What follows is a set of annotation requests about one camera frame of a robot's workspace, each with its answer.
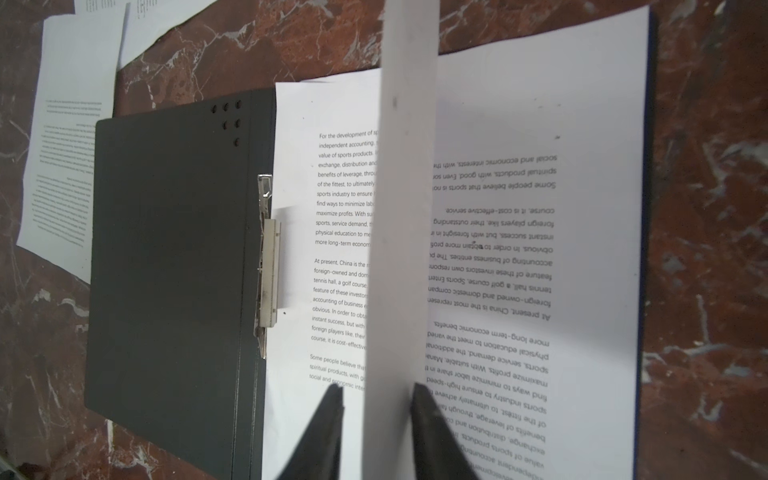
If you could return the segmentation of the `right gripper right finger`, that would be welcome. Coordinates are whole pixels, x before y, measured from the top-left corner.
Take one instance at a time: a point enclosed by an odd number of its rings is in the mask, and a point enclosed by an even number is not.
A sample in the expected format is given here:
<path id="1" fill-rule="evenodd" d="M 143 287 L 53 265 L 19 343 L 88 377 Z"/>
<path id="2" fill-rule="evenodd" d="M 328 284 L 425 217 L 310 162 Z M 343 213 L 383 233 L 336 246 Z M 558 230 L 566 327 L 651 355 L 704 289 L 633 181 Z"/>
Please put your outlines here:
<path id="1" fill-rule="evenodd" d="M 410 415 L 417 480 L 478 480 L 430 390 L 415 383 Z"/>

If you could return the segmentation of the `teal folder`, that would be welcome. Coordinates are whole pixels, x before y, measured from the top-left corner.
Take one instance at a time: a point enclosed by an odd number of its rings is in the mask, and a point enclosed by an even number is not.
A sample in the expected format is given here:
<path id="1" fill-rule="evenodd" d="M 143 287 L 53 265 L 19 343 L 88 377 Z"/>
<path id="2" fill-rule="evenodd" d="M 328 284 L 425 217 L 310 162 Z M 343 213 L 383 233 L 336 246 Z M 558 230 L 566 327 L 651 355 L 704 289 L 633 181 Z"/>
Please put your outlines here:
<path id="1" fill-rule="evenodd" d="M 217 479 L 266 479 L 277 85 L 96 126 L 85 404 Z"/>

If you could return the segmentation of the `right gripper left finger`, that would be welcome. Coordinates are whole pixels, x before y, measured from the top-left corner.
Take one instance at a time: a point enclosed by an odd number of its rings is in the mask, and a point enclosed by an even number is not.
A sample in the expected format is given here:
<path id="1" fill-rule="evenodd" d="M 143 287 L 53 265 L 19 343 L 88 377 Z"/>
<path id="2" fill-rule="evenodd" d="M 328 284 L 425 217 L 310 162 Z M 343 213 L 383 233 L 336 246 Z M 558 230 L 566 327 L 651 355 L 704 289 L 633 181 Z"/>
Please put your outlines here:
<path id="1" fill-rule="evenodd" d="M 337 480 L 343 416 L 343 388 L 331 384 L 278 479 Z"/>

